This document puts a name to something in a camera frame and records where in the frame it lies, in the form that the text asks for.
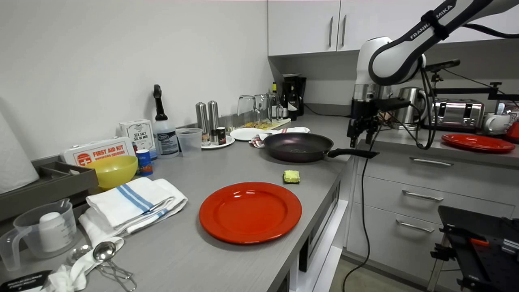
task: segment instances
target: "drawer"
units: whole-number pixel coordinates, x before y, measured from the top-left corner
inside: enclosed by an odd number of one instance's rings
[[[367,243],[361,218],[361,205],[353,203],[347,250],[365,257]],[[426,285],[434,265],[429,252],[434,249],[434,243],[440,243],[443,237],[443,233],[438,230],[440,226],[368,206],[365,207],[365,219],[371,244],[370,259],[418,277],[423,280],[418,284]],[[433,231],[429,233],[398,225],[397,219]],[[448,261],[444,263],[443,269],[459,269],[459,266],[457,262]],[[459,290],[456,278],[462,278],[459,271],[442,272],[438,285]]]
[[[362,158],[358,174],[363,166]],[[391,151],[371,159],[366,176],[508,204],[517,201],[512,196],[519,189],[519,170]]]
[[[353,201],[361,203],[360,175],[357,175]],[[438,206],[440,205],[496,217],[510,217],[514,211],[512,205],[372,177],[364,178],[364,201],[367,206],[438,224],[442,224],[438,215]]]

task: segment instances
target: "red plate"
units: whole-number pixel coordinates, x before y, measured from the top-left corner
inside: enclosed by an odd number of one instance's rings
[[[442,136],[442,140],[454,146],[477,151],[510,152],[515,149],[512,143],[485,136],[447,134]]]
[[[212,193],[198,217],[219,240],[254,244],[287,234],[299,222],[301,202],[289,190],[265,182],[243,182]]]

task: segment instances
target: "gray tray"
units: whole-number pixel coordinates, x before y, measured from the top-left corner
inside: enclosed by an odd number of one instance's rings
[[[98,185],[95,170],[63,163],[58,156],[32,163],[40,178],[0,195],[0,222],[62,198],[88,193],[88,189]]]

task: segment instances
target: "measuring cup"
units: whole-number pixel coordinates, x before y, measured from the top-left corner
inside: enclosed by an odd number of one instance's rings
[[[0,256],[8,271],[20,268],[20,239],[37,258],[51,258],[75,244],[76,221],[69,199],[29,210],[0,237]]]

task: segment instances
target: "spray bottle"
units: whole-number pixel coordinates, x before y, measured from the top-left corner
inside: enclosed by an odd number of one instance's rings
[[[153,123],[153,138],[157,147],[157,157],[159,159],[173,158],[179,154],[179,141],[176,138],[176,128],[173,122],[168,120],[168,116],[164,114],[162,89],[158,84],[155,84],[153,97],[157,106],[157,115]]]

